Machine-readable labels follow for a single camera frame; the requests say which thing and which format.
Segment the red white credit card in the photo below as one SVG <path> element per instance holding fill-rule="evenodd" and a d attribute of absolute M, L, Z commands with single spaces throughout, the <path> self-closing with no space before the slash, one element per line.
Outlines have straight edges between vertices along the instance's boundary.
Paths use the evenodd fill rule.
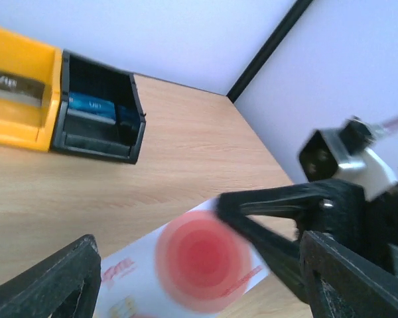
<path fill-rule="evenodd" d="M 210 199 L 101 262 L 94 317 L 217 317 L 269 275 Z"/>

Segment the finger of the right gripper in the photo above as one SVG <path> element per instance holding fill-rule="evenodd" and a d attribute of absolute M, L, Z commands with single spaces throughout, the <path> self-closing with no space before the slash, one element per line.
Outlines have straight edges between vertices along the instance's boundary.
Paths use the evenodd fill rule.
<path fill-rule="evenodd" d="M 223 193 L 217 200 L 216 215 L 255 247 L 282 283 L 300 300 L 306 300 L 300 272 L 301 239 L 290 241 L 249 216 L 292 219 L 299 236 L 305 231 L 328 233 L 357 251 L 361 246 L 364 205 L 362 186 L 346 181 L 317 181 Z"/>

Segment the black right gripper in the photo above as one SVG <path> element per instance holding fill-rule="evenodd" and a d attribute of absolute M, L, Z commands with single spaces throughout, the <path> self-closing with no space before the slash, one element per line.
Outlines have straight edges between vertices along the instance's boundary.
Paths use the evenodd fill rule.
<path fill-rule="evenodd" d="M 358 272 L 398 279 L 398 179 L 372 172 L 359 181 L 332 178 L 333 239 Z"/>

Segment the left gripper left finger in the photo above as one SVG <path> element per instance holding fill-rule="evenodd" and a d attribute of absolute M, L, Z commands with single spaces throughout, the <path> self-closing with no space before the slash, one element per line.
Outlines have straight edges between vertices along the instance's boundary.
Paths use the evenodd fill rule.
<path fill-rule="evenodd" d="M 0 285 L 0 317 L 92 317 L 101 284 L 94 235 L 84 235 Z"/>

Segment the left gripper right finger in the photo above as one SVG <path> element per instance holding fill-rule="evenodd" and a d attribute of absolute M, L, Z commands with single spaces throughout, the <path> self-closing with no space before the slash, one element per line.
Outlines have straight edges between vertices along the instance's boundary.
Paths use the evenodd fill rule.
<path fill-rule="evenodd" d="M 398 317 L 398 278 L 334 239 L 306 232 L 300 268 L 314 317 Z"/>

